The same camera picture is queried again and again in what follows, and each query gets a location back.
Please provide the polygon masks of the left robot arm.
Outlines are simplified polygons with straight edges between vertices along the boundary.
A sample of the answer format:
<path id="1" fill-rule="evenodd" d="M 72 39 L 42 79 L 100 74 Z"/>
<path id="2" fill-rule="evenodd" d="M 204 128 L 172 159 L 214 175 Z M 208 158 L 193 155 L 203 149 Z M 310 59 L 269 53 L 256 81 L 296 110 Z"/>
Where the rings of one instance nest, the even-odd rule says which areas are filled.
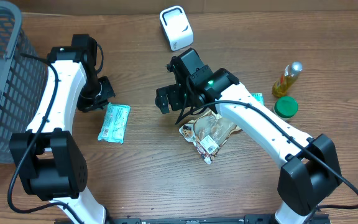
<path id="1" fill-rule="evenodd" d="M 39 107 L 9 149 L 16 170 L 7 203 L 16 213 L 60 208 L 72 223 L 112 223 L 108 209 L 87 186 L 86 160 L 72 136 L 76 110 L 102 110 L 115 92 L 108 77 L 98 77 L 101 46 L 88 34 L 75 34 L 69 46 L 53 47 L 41 62 L 48 78 Z"/>

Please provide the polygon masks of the yellow liquid bottle grey cap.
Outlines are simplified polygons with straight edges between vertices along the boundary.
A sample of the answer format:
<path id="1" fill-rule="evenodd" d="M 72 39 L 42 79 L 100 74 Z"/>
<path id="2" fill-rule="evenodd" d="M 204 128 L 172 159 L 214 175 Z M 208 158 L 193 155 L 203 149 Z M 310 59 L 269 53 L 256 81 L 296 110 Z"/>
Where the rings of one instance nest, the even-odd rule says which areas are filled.
<path id="1" fill-rule="evenodd" d="M 299 61 L 289 64 L 279 80 L 273 84 L 272 94 L 278 98 L 285 96 L 290 87 L 297 81 L 303 70 L 303 64 Z"/>

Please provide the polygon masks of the brown white snack pouch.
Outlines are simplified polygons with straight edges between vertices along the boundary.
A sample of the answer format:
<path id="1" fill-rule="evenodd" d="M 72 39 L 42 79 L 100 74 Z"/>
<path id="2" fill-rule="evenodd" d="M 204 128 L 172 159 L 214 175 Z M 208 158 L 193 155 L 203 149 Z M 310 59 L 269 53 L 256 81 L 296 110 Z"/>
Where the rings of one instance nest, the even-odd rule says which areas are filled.
<path id="1" fill-rule="evenodd" d="M 240 127 L 211 110 L 196 120 L 187 122 L 179 129 L 179 133 L 187 142 L 194 145 L 207 164 L 215 160 L 230 135 L 238 131 L 241 131 Z"/>

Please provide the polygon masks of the small teal tissue pack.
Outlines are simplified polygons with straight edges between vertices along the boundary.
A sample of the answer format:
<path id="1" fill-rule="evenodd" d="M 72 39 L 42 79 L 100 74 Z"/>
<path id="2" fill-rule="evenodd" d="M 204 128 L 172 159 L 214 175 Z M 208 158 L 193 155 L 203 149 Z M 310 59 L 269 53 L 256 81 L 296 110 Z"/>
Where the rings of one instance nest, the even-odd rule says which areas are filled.
<path id="1" fill-rule="evenodd" d="M 264 104 L 264 96 L 263 93 L 252 93 L 252 96 L 260 103 Z"/>

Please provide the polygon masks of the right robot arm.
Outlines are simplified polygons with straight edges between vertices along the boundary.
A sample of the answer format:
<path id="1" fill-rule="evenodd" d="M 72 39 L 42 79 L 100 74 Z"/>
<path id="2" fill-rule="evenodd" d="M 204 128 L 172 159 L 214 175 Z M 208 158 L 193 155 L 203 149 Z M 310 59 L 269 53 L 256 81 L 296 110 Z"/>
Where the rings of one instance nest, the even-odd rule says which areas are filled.
<path id="1" fill-rule="evenodd" d="M 195 49 L 172 57 L 166 68 L 176 83 L 157 89 L 155 104 L 161 112 L 209 108 L 232 121 L 280 168 L 277 190 L 283 202 L 269 222 L 311 223 L 320 203 L 342 182 L 332 140 L 294 128 L 259 103 L 225 68 L 213 72 Z"/>

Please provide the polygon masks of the green lid jar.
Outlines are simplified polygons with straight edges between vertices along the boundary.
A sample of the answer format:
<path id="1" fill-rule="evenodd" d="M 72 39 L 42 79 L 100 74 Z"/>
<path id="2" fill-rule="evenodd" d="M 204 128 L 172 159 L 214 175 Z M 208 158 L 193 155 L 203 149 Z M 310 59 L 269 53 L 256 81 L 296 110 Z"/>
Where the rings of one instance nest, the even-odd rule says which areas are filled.
<path id="1" fill-rule="evenodd" d="M 273 112 L 281 119 L 287 121 L 297 114 L 298 108 L 298 103 L 294 98 L 283 96 L 276 101 Z"/>

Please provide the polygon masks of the large teal wipes pack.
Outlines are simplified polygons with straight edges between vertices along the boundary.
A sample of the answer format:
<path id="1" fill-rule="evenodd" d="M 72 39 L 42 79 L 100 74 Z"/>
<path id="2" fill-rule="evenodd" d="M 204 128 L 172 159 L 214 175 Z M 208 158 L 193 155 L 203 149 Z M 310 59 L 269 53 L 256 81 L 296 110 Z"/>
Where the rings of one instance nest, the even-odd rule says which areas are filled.
<path id="1" fill-rule="evenodd" d="M 108 103 L 98 140 L 123 144 L 130 110 L 129 105 Z"/>

